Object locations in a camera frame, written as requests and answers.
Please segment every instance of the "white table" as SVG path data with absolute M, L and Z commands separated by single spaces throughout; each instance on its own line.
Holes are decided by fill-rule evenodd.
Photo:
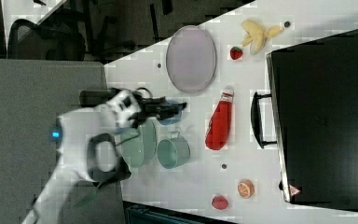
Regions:
M 267 42 L 259 54 L 249 56 L 248 47 L 242 61 L 231 61 L 229 49 L 242 41 L 245 32 L 241 23 L 247 19 L 266 26 L 290 21 L 292 26 Z M 253 93 L 269 91 L 266 54 L 358 28 L 358 1 L 257 0 L 205 22 L 200 28 L 213 37 L 218 58 L 216 80 L 200 95 L 179 92 L 170 82 L 165 69 L 170 39 L 105 66 L 108 86 L 129 89 L 145 86 L 155 96 L 165 95 L 189 103 L 182 122 L 158 125 L 158 132 L 162 138 L 170 131 L 181 131 L 191 148 L 190 162 L 167 171 L 155 157 L 138 174 L 121 183 L 123 200 L 235 223 L 358 223 L 357 213 L 285 203 L 278 189 L 281 180 L 278 151 L 274 146 L 259 148 L 250 124 Z M 162 64 L 161 68 L 157 67 L 158 63 Z M 235 89 L 233 127 L 226 148 L 213 152 L 206 149 L 204 137 L 220 91 L 226 85 Z M 264 103 L 264 130 L 267 140 L 272 140 L 275 133 L 272 109 L 268 99 Z M 221 169 L 222 163 L 227 164 L 226 170 Z M 243 178 L 255 184 L 256 195 L 249 200 L 240 198 L 236 190 Z M 230 202 L 227 210 L 211 207 L 215 193 L 227 195 Z
M 42 0 L 44 7 L 34 3 L 33 0 L 1 0 L 4 17 L 6 45 L 10 34 L 10 27 L 18 19 L 26 19 L 40 24 L 45 18 L 62 6 L 66 0 Z

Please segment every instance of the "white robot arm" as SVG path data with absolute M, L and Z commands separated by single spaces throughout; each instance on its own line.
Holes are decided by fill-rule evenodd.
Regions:
M 164 109 L 171 111 L 168 115 L 165 113 L 171 117 L 175 114 L 173 111 L 177 113 L 178 108 L 186 107 L 184 103 L 174 110 L 164 108 L 159 105 L 163 101 L 165 98 L 157 101 L 144 99 L 134 92 L 121 90 L 102 104 L 58 116 L 57 127 L 52 137 L 57 139 L 60 158 L 48 183 L 22 224 L 57 223 L 62 207 L 78 181 L 104 182 L 112 178 L 120 157 L 115 148 L 114 135 L 129 128 L 136 128 L 147 117 L 161 114 L 160 111 Z M 108 168 L 102 168 L 97 160 L 99 149 L 113 151 L 106 164 Z

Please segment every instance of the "suitcase handle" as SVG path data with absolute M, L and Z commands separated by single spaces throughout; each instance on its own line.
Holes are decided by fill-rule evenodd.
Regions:
M 264 98 L 271 97 L 271 94 L 261 95 L 255 92 L 254 98 L 252 100 L 252 107 L 251 107 L 251 122 L 252 122 L 252 129 L 255 135 L 255 140 L 257 140 L 258 145 L 261 148 L 264 146 L 277 144 L 277 141 L 267 142 L 263 139 L 263 125 L 261 123 L 261 113 L 260 113 L 260 104 L 258 103 L 259 100 Z

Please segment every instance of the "black office chair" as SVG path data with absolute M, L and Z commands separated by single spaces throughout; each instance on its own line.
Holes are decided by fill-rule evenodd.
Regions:
M 83 61 L 86 53 L 84 37 L 74 33 L 70 25 L 66 28 L 65 31 L 48 23 L 39 26 L 24 19 L 16 20 L 10 28 L 7 58 Z
M 74 9 L 59 8 L 48 18 L 48 20 L 50 23 L 55 24 L 60 24 L 61 22 L 71 22 L 75 23 L 76 27 L 78 22 L 84 22 L 88 46 L 87 53 L 97 57 L 98 61 L 101 63 L 108 63 L 109 61 L 107 61 L 105 57 L 118 49 L 134 50 L 135 43 L 131 40 L 115 43 L 114 47 L 106 47 L 106 32 L 109 29 L 109 26 L 114 26 L 117 22 L 117 18 L 113 16 L 105 16 L 103 18 L 102 29 L 98 33 L 97 38 L 94 38 L 90 17 L 90 0 L 82 0 L 82 7 L 83 12 L 76 11 Z

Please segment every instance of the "gray plate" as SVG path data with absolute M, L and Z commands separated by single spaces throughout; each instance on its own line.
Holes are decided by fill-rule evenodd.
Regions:
M 214 44 L 210 35 L 197 26 L 185 26 L 173 35 L 166 59 L 168 76 L 180 91 L 203 91 L 213 78 Z

